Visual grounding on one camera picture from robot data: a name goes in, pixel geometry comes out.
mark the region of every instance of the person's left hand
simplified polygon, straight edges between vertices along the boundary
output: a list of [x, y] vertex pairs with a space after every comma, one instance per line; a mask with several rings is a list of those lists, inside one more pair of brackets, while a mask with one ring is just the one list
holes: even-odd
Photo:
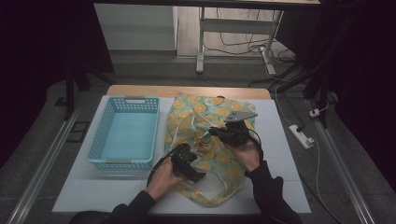
[[171, 158], [166, 158], [160, 167], [155, 171], [145, 192], [147, 192], [155, 201], [161, 198], [166, 192], [174, 189], [180, 182], [186, 181], [184, 176], [176, 176], [173, 173], [173, 164]]

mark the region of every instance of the white wall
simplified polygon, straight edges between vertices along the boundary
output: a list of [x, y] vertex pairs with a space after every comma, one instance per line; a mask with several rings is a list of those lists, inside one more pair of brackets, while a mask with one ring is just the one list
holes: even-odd
[[177, 48], [176, 7], [94, 5], [108, 49]]

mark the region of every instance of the light blue plastic basket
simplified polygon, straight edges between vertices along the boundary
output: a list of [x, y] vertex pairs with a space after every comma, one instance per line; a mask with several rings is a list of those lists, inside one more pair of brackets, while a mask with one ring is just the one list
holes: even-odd
[[106, 170], [151, 169], [159, 111], [158, 97], [109, 97], [88, 161]]

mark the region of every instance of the cloth bag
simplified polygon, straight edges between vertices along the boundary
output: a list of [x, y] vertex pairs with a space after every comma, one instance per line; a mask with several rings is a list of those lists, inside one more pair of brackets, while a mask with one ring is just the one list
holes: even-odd
[[[200, 172], [213, 173], [223, 183], [223, 189], [215, 197], [207, 197], [191, 182], [182, 182], [177, 191], [204, 206], [217, 206], [229, 199], [243, 185], [245, 168], [242, 167], [216, 136], [207, 138], [209, 127], [225, 126], [225, 118], [232, 111], [255, 113], [255, 105], [222, 97], [195, 96], [180, 93], [169, 111], [165, 134], [165, 153], [181, 143], [195, 145], [202, 157], [191, 163]], [[249, 129], [254, 130], [254, 118], [246, 119]]]

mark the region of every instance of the power strip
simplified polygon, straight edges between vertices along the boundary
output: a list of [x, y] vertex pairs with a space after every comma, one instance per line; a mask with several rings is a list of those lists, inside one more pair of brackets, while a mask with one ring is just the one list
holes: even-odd
[[301, 145], [305, 148], [305, 149], [309, 149], [311, 148], [314, 144], [314, 139], [313, 138], [307, 138], [305, 136], [305, 134], [300, 131], [297, 132], [297, 125], [291, 125], [289, 126], [289, 130], [291, 131], [291, 133], [297, 138], [297, 140], [301, 143]]

